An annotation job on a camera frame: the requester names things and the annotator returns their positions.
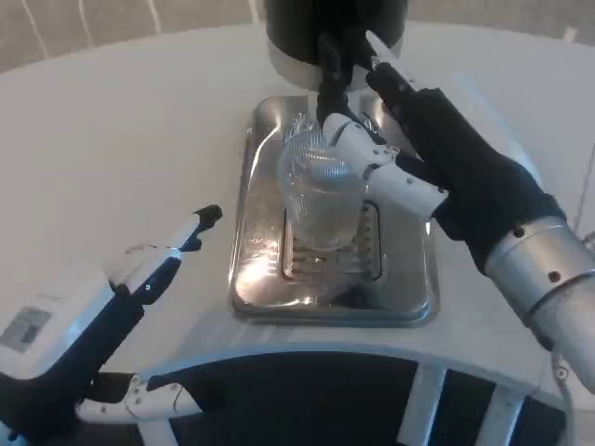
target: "robotic hand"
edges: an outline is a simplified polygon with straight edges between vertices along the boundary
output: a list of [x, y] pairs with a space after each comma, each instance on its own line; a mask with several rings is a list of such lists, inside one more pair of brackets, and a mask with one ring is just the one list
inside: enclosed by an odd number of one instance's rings
[[142, 319], [143, 306], [165, 292], [184, 253], [201, 249], [200, 233], [220, 218], [218, 206], [207, 206], [163, 244], [128, 250], [108, 276], [77, 266], [16, 314], [0, 315], [0, 421], [9, 439], [46, 441], [68, 432], [77, 418], [137, 423], [208, 406], [183, 371], [142, 383], [137, 375], [99, 369]]
[[[422, 88], [375, 35], [368, 32], [365, 40], [352, 48], [351, 65], [341, 44], [320, 40], [317, 115], [324, 134], [370, 188], [436, 218], [451, 239], [467, 244], [478, 270], [541, 345], [560, 353], [554, 371], [561, 371], [562, 393], [579, 411], [593, 412], [595, 399], [585, 399], [579, 383], [595, 394], [595, 257], [476, 92], [461, 82]], [[344, 86], [353, 63], [369, 71], [368, 84], [418, 158], [395, 154], [348, 110]]]

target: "coffee machine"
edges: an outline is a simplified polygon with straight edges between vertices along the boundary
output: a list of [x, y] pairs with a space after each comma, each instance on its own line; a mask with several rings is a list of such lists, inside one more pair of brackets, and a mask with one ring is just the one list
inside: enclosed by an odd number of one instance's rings
[[[437, 313], [439, 294], [430, 223], [368, 191], [349, 246], [321, 253], [294, 236], [276, 165], [292, 121], [315, 109], [322, 80], [321, 33], [356, 40], [374, 32], [398, 54], [406, 0], [268, 0], [267, 34], [275, 70], [302, 96], [263, 100], [247, 131], [230, 270], [237, 316], [254, 322], [414, 327]], [[403, 131], [353, 71], [350, 107], [370, 132], [410, 151]]]

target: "stainless steel tray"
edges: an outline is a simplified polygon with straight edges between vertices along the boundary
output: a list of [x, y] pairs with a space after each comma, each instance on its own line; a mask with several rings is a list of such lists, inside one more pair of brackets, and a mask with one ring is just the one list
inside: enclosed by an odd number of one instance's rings
[[[306, 97], [268, 98], [257, 106], [248, 128], [230, 270], [235, 313], [270, 323], [386, 327], [428, 322], [439, 301], [429, 223], [368, 192], [363, 224], [371, 224], [376, 234], [362, 242], [364, 249], [356, 240], [345, 252], [323, 258], [295, 245], [275, 166], [284, 131], [307, 108]], [[362, 111], [390, 144], [410, 150], [379, 99], [363, 99]], [[296, 261], [304, 259], [296, 268]]]

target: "white countertop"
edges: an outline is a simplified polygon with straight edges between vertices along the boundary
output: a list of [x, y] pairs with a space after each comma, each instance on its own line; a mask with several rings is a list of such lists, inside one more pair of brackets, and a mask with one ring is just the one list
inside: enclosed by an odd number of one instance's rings
[[[549, 355], [475, 271], [466, 247], [439, 230], [441, 311], [426, 327], [274, 327], [233, 318], [228, 268], [246, 125], [264, 98], [300, 93], [267, 55], [263, 27], [230, 27], [107, 46], [0, 75], [2, 308], [16, 308], [73, 262], [103, 265], [218, 203], [224, 217], [204, 235], [203, 250], [186, 257], [108, 370], [195, 355], [205, 361], [332, 348], [440, 359], [536, 390], [548, 377]], [[403, 57], [428, 85], [452, 71], [473, 80], [574, 221], [595, 141], [594, 48], [410, 22]], [[591, 206], [584, 212], [585, 220], [595, 216]]]

